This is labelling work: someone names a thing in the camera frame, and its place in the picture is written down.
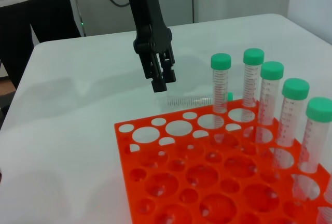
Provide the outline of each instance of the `person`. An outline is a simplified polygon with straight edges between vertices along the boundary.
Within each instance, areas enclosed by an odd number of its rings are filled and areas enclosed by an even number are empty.
[[[70,0],[0,0],[0,61],[18,87],[34,45],[80,37]]]

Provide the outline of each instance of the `white table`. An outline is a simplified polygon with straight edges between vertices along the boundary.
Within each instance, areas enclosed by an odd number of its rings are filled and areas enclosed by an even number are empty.
[[[172,32],[177,82],[167,93],[153,93],[145,79],[132,46],[135,32],[35,48],[0,132],[2,224],[131,223],[113,125],[162,113],[156,99],[167,94],[211,94],[214,53],[232,56],[235,96],[242,93],[243,52],[258,47],[266,61],[284,63],[284,78],[307,79],[310,97],[332,97],[332,46],[281,16],[175,26]],[[331,148],[329,141],[323,156],[329,170]]]

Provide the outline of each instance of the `green screw cap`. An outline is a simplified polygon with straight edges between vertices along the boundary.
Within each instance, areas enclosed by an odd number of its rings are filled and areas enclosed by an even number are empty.
[[[247,49],[244,52],[243,62],[250,66],[262,65],[264,62],[264,51],[256,48]]]
[[[229,92],[228,95],[227,95],[227,101],[233,101],[234,99],[234,95],[232,92]]]
[[[328,123],[332,121],[332,100],[324,97],[312,98],[307,107],[307,117],[311,120]]]
[[[282,94],[288,99],[302,101],[308,97],[309,83],[298,78],[287,79],[282,89]]]
[[[280,80],[284,76],[284,65],[280,62],[263,63],[260,76],[265,80]]]
[[[228,70],[231,67],[231,57],[229,54],[214,54],[211,57],[211,68],[215,70]]]

